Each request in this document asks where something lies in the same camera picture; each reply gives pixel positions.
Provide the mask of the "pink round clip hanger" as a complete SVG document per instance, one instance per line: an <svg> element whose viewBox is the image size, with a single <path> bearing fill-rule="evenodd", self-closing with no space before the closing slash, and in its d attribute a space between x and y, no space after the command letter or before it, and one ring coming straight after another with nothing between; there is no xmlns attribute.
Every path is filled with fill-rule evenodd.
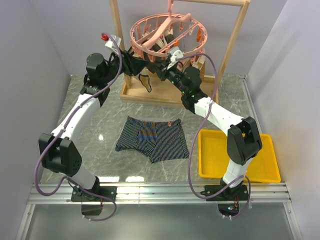
<svg viewBox="0 0 320 240"><path fill-rule="evenodd" d="M173 13L174 1L167 2L167 12L149 15L138 20L130 30L130 45L133 52L144 60L156 62L168 58L203 53L208 40L205 26L190 13Z"/></svg>

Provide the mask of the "navy striped underwear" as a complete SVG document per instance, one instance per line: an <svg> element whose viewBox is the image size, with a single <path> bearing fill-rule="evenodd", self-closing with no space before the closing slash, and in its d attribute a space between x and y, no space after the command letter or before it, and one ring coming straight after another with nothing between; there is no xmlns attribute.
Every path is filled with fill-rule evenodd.
<svg viewBox="0 0 320 240"><path fill-rule="evenodd" d="M148 157L152 164L187 159L190 154L179 118L170 121L146 121L128 116L115 150L136 150Z"/></svg>

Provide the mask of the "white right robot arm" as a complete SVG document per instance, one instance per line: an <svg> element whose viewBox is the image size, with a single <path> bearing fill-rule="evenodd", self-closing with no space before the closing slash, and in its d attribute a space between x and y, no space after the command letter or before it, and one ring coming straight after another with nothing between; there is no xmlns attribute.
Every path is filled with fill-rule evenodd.
<svg viewBox="0 0 320 240"><path fill-rule="evenodd" d="M149 63L148 69L161 80L169 80L181 93L183 106L193 114L203 117L218 127L227 137L229 163L220 180L220 190L209 196L197 195L200 199L231 200L239 192L247 169L263 144L256 120L241 117L226 110L201 90L199 69L187 67L180 71L177 65L168 62Z"/></svg>

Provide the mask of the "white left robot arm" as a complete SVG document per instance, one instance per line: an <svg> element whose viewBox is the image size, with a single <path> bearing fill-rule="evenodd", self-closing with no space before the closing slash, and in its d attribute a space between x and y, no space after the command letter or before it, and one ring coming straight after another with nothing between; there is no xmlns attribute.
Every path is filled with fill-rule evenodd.
<svg viewBox="0 0 320 240"><path fill-rule="evenodd" d="M139 75L148 62L134 56L129 51L111 53L105 59L100 53L93 53L86 59L86 74L83 86L71 111L51 133L43 133L38 139L40 157L34 169L33 182L43 196L57 192L44 192L40 189L38 171L40 167L53 173L62 174L75 186L76 195L88 201L101 199L100 180L82 165L82 156L77 149L77 141L86 123L105 103L111 85L119 75Z"/></svg>

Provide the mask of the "wooden hanger rack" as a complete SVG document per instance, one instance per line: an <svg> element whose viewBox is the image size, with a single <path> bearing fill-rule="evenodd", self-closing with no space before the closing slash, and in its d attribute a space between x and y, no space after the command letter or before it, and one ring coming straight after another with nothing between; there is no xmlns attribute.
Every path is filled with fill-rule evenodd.
<svg viewBox="0 0 320 240"><path fill-rule="evenodd" d="M219 86L222 80L222 76L225 72L227 63L230 59L231 53L235 46L236 40L238 38L239 31L242 27L243 21L245 19L247 10L250 5L250 1L248 0L207 0L206 4L239 7L238 16L236 18L235 25L230 35L228 45L226 47L218 72L213 75L205 74L204 78L201 79L202 80L201 86L204 89L205 93L207 93L208 95L215 93L214 100L218 102ZM208 45L208 39L204 46L204 52L205 52L205 47L207 45ZM139 57L133 52L132 48L130 52L135 57ZM185 60L181 61L183 64L183 69L186 69L187 67L191 67L191 63L190 63L191 57L188 57L188 56L186 57L187 58ZM169 107L182 106L182 103L180 101L180 97L181 97L180 93L168 81L161 81L160 78L155 73L151 73L148 69L144 69L142 74L149 75L152 91L147 92L146 88L139 81L138 76L128 76L125 74L124 83L119 95L122 101L135 102L135 103L141 103L141 104L152 104L152 105L159 105L159 106L169 106Z"/></svg>

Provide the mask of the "dark hanging garment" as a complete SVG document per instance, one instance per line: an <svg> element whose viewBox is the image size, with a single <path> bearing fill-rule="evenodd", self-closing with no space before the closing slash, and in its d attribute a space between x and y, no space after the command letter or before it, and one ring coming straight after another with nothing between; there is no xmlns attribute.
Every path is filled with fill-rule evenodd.
<svg viewBox="0 0 320 240"><path fill-rule="evenodd" d="M158 52L160 49L162 49L163 47L171 43L173 39L174 39L173 30L172 31L166 30L163 33L163 36L156 41L155 45L152 46L151 50L154 52Z"/></svg>

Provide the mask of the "brown hanging garment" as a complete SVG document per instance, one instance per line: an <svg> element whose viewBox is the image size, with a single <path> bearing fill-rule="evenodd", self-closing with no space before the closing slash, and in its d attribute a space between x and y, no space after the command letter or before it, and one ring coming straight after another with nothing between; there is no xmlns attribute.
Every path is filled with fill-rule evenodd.
<svg viewBox="0 0 320 240"><path fill-rule="evenodd" d="M206 70L206 56L198 55L190 58L190 65L200 72L200 78L203 80Z"/></svg>

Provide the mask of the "yellow plastic tray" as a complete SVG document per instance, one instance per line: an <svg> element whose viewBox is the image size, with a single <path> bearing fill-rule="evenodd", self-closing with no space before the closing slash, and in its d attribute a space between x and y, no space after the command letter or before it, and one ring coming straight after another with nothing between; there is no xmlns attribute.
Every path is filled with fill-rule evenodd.
<svg viewBox="0 0 320 240"><path fill-rule="evenodd" d="M246 176L254 183L280 183L281 175L270 135L261 133L262 149L251 161ZM198 173L202 178L220 179L229 164L227 136L221 130L201 129L198 134Z"/></svg>

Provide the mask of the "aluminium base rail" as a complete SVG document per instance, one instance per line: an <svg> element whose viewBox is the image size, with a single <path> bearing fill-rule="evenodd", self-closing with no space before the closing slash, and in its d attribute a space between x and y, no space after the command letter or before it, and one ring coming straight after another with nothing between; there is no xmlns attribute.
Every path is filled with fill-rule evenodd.
<svg viewBox="0 0 320 240"><path fill-rule="evenodd" d="M209 201L196 197L186 182L111 182L103 187L116 187L115 202L118 205L159 205L159 204L208 204ZM71 201L72 187L62 184L51 196L43 196L33 186L27 203L32 205L74 204ZM290 203L291 197L285 183L251 185L251 203Z"/></svg>

